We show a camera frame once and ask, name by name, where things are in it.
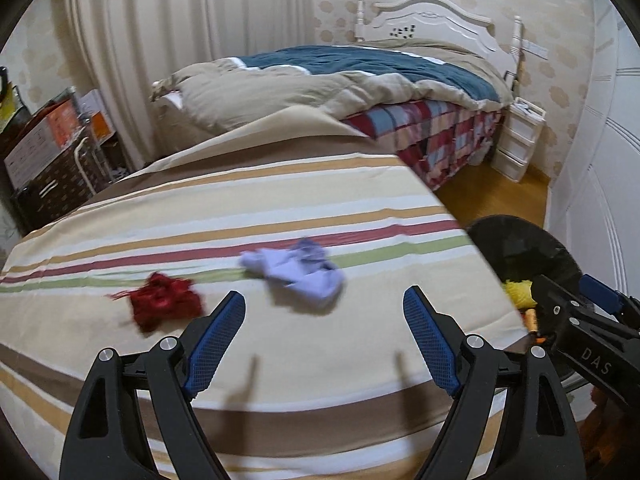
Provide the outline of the brown patterned storage box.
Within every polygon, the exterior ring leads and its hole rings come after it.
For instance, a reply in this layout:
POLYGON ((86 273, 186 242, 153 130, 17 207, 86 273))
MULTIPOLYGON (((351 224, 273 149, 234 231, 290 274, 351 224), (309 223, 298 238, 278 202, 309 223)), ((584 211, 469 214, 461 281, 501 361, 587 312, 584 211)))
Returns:
POLYGON ((58 220, 113 183, 111 167, 92 133, 68 148, 11 197, 28 232, 58 220))

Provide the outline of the white wardrobe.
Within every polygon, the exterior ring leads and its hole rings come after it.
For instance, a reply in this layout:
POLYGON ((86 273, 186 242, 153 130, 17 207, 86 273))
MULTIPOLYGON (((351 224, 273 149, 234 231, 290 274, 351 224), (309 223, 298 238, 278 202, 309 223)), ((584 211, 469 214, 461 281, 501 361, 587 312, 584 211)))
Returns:
POLYGON ((593 0, 586 102, 544 227, 582 270, 639 296, 639 46, 611 0, 593 0))

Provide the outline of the striped tablecloth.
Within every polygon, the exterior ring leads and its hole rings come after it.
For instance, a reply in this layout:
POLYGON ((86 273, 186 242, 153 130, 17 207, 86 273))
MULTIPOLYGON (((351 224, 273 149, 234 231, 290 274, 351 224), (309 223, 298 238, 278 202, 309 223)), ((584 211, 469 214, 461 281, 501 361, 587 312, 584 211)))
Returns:
POLYGON ((469 237, 396 156, 318 110, 294 106, 169 156, 32 232, 1 272, 1 408, 44 475, 58 474, 96 354, 148 350, 183 322, 140 332, 127 299, 160 272, 194 281, 206 310, 240 292, 246 318, 194 400, 235 479, 409 479, 450 401, 402 314, 419 286, 492 346, 520 316, 469 237), (240 255, 320 244, 344 273, 305 307, 240 255))

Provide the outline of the cardboard box orange print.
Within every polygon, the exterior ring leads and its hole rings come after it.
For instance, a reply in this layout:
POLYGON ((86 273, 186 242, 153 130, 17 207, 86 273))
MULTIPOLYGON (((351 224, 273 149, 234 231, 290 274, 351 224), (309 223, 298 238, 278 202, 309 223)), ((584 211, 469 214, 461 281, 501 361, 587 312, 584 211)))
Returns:
POLYGON ((49 106, 43 118, 21 135, 3 159, 12 188, 24 188, 37 177, 72 143, 79 128, 78 113, 72 99, 49 106))

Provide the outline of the white plastic drawer unit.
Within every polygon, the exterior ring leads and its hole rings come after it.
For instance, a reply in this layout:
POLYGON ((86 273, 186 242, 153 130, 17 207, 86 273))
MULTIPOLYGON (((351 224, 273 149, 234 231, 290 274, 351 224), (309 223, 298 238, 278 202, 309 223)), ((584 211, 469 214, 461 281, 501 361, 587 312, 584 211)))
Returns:
POLYGON ((516 98, 504 116, 491 168, 512 182, 520 182, 532 160, 546 125, 546 111, 516 98))

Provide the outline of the white wall switch panel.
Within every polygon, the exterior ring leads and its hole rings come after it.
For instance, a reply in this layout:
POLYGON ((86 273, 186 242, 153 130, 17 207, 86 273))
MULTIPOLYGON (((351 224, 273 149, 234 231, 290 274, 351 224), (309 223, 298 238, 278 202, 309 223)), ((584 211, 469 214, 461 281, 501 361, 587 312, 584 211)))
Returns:
POLYGON ((525 52, 538 56, 538 58, 542 58, 543 60, 546 60, 548 58, 548 50, 544 47, 541 47, 539 44, 535 44, 534 42, 524 40, 522 42, 522 49, 525 52))

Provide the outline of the cream curtain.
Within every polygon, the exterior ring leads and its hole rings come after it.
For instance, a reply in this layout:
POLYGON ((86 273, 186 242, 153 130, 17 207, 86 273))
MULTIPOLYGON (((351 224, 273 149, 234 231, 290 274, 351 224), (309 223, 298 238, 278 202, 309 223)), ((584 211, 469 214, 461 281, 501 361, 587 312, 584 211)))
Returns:
POLYGON ((151 84, 198 62, 314 42, 312 0, 65 0, 130 166, 166 153, 151 84))

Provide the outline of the beige and blue duvet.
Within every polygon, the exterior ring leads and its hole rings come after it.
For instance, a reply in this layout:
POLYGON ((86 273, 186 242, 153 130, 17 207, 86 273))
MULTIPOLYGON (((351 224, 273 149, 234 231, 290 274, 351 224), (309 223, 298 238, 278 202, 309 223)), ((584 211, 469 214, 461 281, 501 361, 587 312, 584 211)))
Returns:
POLYGON ((512 92, 480 55, 426 39, 299 46, 195 63, 154 82, 150 99, 181 96, 181 110, 212 136, 294 105, 336 119, 377 105, 449 102, 477 112, 507 107, 512 92))

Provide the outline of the black trash bin with liner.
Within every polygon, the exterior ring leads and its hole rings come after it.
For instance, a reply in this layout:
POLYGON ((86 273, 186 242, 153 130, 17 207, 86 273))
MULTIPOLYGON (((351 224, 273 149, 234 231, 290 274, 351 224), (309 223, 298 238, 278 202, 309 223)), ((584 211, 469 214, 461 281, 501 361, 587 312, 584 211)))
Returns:
POLYGON ((505 281, 531 280, 544 275, 578 296, 582 270, 565 246, 532 222, 494 214, 471 222, 466 234, 498 276, 505 281))

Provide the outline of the dark red ribbon bundle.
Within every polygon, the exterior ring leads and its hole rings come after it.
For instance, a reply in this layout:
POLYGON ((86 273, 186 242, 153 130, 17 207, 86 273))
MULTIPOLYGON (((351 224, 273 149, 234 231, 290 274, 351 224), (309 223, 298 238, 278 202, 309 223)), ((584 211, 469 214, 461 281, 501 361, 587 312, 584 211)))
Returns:
POLYGON ((136 289, 108 295, 111 300, 127 299, 131 317, 142 333, 157 330, 163 322, 198 318, 204 313, 201 296, 188 278, 154 272, 136 289))

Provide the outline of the yellow foam fruit net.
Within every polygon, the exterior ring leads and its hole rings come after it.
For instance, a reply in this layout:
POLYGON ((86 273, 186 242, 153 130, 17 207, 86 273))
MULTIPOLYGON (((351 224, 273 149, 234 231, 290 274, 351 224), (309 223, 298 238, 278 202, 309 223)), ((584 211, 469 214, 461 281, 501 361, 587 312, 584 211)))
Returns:
POLYGON ((531 280, 524 280, 519 282, 505 281, 502 283, 502 288, 506 293, 506 296, 510 298, 514 307, 518 310, 535 309, 537 301, 532 295, 531 280))

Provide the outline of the white wooden bed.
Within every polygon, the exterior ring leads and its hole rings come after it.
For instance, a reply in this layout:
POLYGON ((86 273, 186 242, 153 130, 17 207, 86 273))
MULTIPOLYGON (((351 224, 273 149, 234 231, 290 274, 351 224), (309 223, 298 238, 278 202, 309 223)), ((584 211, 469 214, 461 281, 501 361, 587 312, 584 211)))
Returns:
POLYGON ((398 0, 377 3, 378 14, 364 21, 364 0, 357 0, 355 38, 358 42, 383 39, 426 39, 455 44, 495 67, 504 77, 516 76, 523 42, 523 21, 513 19, 509 51, 491 35, 494 21, 462 9, 450 0, 398 0))

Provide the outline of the purple paper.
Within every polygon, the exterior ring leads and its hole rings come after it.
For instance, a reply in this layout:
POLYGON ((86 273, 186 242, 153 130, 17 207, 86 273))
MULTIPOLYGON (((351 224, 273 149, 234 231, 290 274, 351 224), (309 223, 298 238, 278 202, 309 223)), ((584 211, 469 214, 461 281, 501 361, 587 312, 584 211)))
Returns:
POLYGON ((261 247, 240 255, 240 265, 305 307, 323 309, 343 289, 344 273, 317 242, 303 238, 283 248, 261 247))

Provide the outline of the plaid bed sheet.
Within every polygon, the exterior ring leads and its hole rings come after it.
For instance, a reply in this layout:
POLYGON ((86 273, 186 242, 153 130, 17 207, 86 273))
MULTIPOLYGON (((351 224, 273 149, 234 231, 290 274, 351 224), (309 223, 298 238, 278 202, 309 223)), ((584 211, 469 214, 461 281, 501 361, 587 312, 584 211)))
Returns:
POLYGON ((457 104, 421 100, 378 105, 344 124, 397 155, 433 191, 492 143, 503 112, 477 112, 457 104))

